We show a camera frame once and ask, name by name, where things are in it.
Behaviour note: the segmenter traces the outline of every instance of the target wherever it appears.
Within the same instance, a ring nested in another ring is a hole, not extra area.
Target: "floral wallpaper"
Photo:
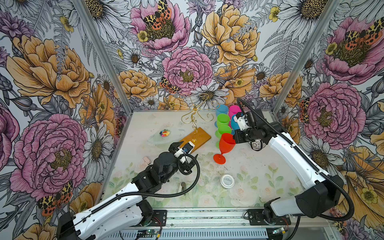
[[[353,218],[335,223],[343,239],[384,239],[383,7],[342,1],[277,112],[294,141],[343,179],[355,205]],[[331,214],[347,211],[342,196]]]
[[[0,236],[92,207],[127,114],[67,2],[0,0]]]
[[[60,2],[68,24],[84,29],[73,0]],[[327,0],[85,3],[132,109],[207,109],[237,98],[271,109]],[[88,39],[86,30],[81,37]]]

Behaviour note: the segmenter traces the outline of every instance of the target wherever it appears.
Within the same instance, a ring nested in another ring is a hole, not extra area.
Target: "plastic cup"
[[[218,109],[216,109],[216,116],[219,114],[227,114],[228,113],[228,107],[226,105],[220,105]]]
[[[215,132],[217,138],[221,138],[223,133],[231,133],[232,129],[228,125],[220,125]]]
[[[237,105],[232,105],[232,106],[229,107],[228,115],[229,115],[230,118],[232,118],[232,116],[235,115],[238,112],[241,112],[240,107],[237,106]]]
[[[237,122],[235,122],[234,118],[235,118],[235,115],[233,115],[232,118],[231,118],[231,128],[233,130],[240,129],[239,124]]]
[[[232,151],[232,149],[236,145],[236,142],[233,139],[233,135],[231,135],[229,133],[223,133],[221,135],[221,138],[220,138],[218,145],[219,145],[219,149],[220,149],[221,154],[215,154],[214,155],[214,161],[218,164],[224,164],[226,162],[226,159],[223,156],[223,154]]]
[[[228,125],[230,120],[231,119],[229,118],[228,115],[223,114],[223,113],[219,114],[219,115],[217,115],[216,125],[217,125],[217,127],[219,127],[220,125]]]

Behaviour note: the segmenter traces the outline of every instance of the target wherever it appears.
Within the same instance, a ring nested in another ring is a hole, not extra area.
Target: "pink plastic cup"
[[[240,107],[237,106],[237,105],[232,105],[232,106],[229,107],[228,115],[229,115],[230,118],[232,118],[232,116],[235,115],[238,112],[241,112]]]

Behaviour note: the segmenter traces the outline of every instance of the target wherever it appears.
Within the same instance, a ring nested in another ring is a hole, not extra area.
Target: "orange peony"
[[[101,84],[97,84],[96,90],[92,92],[92,97],[87,96],[81,104],[79,109],[80,122],[87,127],[94,126],[96,128],[103,122],[107,125],[109,133],[114,136],[116,121],[112,101],[107,98],[107,95],[109,93],[103,89]]]
[[[300,142],[300,129],[299,129],[299,119],[297,118],[284,118],[281,123],[285,129],[287,129],[288,133],[291,135],[291,138],[294,140],[296,144]]]
[[[70,209],[75,213],[79,213],[95,206],[100,190],[101,183],[92,182],[85,185],[85,187],[79,192],[79,196],[71,202]]]
[[[246,32],[242,36],[229,39],[242,27],[251,24],[249,17],[240,15],[240,10],[233,5],[227,4],[222,7],[222,14],[219,16],[215,12],[208,14],[201,34],[207,38],[207,46],[217,46],[219,58],[217,61],[224,64],[242,66],[247,62],[247,58],[255,55],[255,49],[259,41],[260,32],[255,26],[253,30]]]
[[[144,100],[144,98],[155,96],[158,93],[156,82],[141,71],[122,71],[118,78],[128,99],[135,96]],[[116,89],[113,93],[118,98]]]
[[[176,98],[172,95],[169,95],[167,98],[164,98],[164,102],[160,102],[157,109],[171,109],[171,110],[180,110],[180,109],[189,109],[188,104],[184,102],[182,98]]]
[[[349,146],[344,161],[348,161],[349,171],[340,171],[347,180],[344,190],[355,205],[354,219],[367,215],[365,225],[373,227],[384,222],[384,162],[365,146]],[[340,196],[340,212],[346,214],[348,203]]]
[[[285,72],[283,74],[278,73],[272,75],[270,78],[267,78],[268,84],[264,84],[260,87],[260,97],[271,99],[274,96],[278,96],[281,93],[281,90],[284,87],[285,82],[288,80],[288,76],[291,72]],[[293,87],[288,93],[288,96],[285,99],[285,102],[290,106],[294,107],[298,104],[299,99],[301,98],[301,84],[303,83],[303,78],[298,76],[296,82],[293,84]]]
[[[44,227],[40,224],[32,224],[25,232],[18,235],[14,240],[54,240],[56,239],[56,227],[46,223]]]
[[[53,95],[62,96],[69,102],[70,108],[75,108],[91,92],[89,73],[74,50],[66,46],[66,59],[59,81],[56,59],[59,46],[52,39],[43,43],[39,38],[23,35],[21,40],[13,38],[13,44],[24,58],[8,56],[7,70],[21,88],[18,92],[22,96],[43,96],[41,104],[48,103]]]
[[[255,68],[240,68],[237,69],[234,65],[227,65],[220,67],[214,74],[221,81],[225,81],[222,89],[229,89],[229,95],[225,100],[225,104],[231,104],[236,101],[237,98],[245,96],[245,92],[252,90],[252,80],[255,75]]]

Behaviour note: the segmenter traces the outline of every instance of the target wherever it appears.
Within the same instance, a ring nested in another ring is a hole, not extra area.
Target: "white daisy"
[[[384,17],[383,0],[353,0],[350,6],[353,7],[353,9],[349,15],[351,17],[359,16],[359,22],[367,18],[365,22],[369,23]]]
[[[331,176],[339,175],[344,184],[347,184],[344,176],[335,167],[343,165],[344,161],[340,156],[329,153],[331,149],[329,143],[323,142],[322,139],[317,139],[312,135],[312,138],[302,137],[299,145],[317,165],[326,170]]]
[[[309,73],[311,69],[314,67],[315,63],[317,62],[318,57],[312,53],[307,62],[305,62],[303,67],[303,72]]]
[[[142,64],[140,49],[129,49],[126,51],[124,53],[124,62],[132,68]]]
[[[196,104],[202,109],[213,109],[218,104],[225,104],[227,98],[223,98],[229,94],[229,89],[218,89],[219,83],[212,84],[210,87],[202,85],[196,90],[191,91],[191,95],[185,99],[187,104]]]
[[[271,76],[272,72],[268,67],[259,67],[255,73],[256,82],[262,82]]]
[[[283,102],[279,107],[279,110],[277,111],[277,118],[279,120],[286,118],[288,116],[288,112],[289,112],[289,106]]]
[[[40,5],[36,0],[2,0],[13,13],[23,17],[35,17],[39,14]]]
[[[137,7],[140,4],[144,8],[147,8],[148,4],[150,4],[152,7],[154,7],[155,6],[155,0],[131,0],[132,7]]]
[[[292,39],[303,43],[313,31],[328,0],[283,0],[277,17],[283,22],[277,29],[284,31],[284,38],[292,34]]]
[[[79,26],[79,32],[84,39],[86,37],[85,28],[73,5],[77,0],[58,0],[59,6],[63,9],[63,14],[69,19],[71,26]],[[101,38],[110,43],[123,39],[121,31],[126,31],[125,25],[130,22],[129,1],[127,0],[85,0],[88,10],[98,27]]]
[[[109,164],[109,156],[113,150],[113,138],[107,131],[107,125],[101,122],[99,131],[91,127],[91,141],[84,145],[84,162],[86,180],[88,182],[102,182]]]
[[[146,98],[142,101],[142,103],[148,109],[157,109],[159,106],[159,100],[154,97]]]

